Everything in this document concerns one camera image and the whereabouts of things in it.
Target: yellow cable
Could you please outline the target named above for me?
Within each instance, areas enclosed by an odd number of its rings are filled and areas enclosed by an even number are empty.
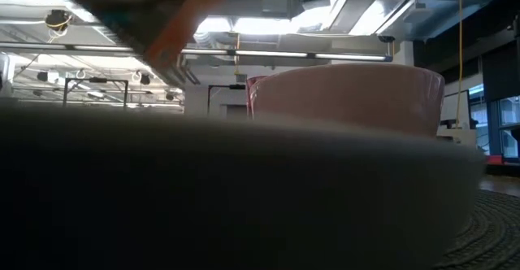
[[[462,14],[462,0],[458,0],[458,18],[459,18],[459,27],[458,27],[458,63],[459,63],[459,74],[458,74],[458,95],[457,95],[457,121],[455,123],[455,128],[458,128],[459,125],[459,111],[461,108],[461,89],[462,89],[462,74],[464,72],[464,66],[462,60],[463,57],[463,45],[462,45],[462,34],[463,27],[462,21],[464,20],[464,15]]]
[[[68,19],[67,21],[65,22],[62,22],[60,24],[47,24],[48,27],[51,27],[51,28],[54,28],[54,27],[61,27],[61,26],[64,26],[65,24],[67,24],[70,20],[72,19],[72,16],[68,16]]]

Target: pink bowl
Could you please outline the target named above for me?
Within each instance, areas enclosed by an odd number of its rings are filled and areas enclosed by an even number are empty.
[[[290,115],[434,137],[444,78],[389,63],[337,64],[269,76],[250,96],[256,120]]]

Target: hanging wire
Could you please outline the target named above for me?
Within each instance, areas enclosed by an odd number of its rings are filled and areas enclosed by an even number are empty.
[[[61,29],[63,28],[65,24],[60,24],[59,26],[56,26],[56,27],[59,27],[60,31]],[[47,43],[52,43],[55,39],[57,39],[59,37],[53,37],[52,35],[50,35],[50,38],[49,40],[47,41]],[[18,76],[20,75],[21,73],[23,73],[27,68],[31,67],[31,65],[40,57],[41,54],[37,54],[27,65],[23,66],[14,76],[13,76],[13,80]]]
[[[458,0],[458,18],[459,18],[459,28],[458,28],[458,47],[459,47],[459,57],[458,57],[458,63],[459,63],[459,76],[458,76],[458,95],[457,95],[457,120],[455,122],[455,128],[458,128],[459,125],[459,111],[461,109],[461,89],[462,89],[462,74],[464,73],[464,66],[463,66],[463,40],[462,40],[462,34],[464,33],[464,28],[462,25],[462,21],[464,20],[464,15],[462,13],[462,0]]]

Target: bowl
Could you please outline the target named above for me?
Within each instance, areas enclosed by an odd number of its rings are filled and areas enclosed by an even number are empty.
[[[434,137],[444,78],[390,63],[336,64],[269,76],[250,96],[256,120],[286,115]]]
[[[428,269],[475,150],[343,124],[2,110],[2,240],[28,268]],[[25,161],[15,161],[23,156]]]

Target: woven placemat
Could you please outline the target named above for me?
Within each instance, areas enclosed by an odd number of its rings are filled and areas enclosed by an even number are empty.
[[[520,198],[480,190],[470,220],[434,269],[520,269]]]

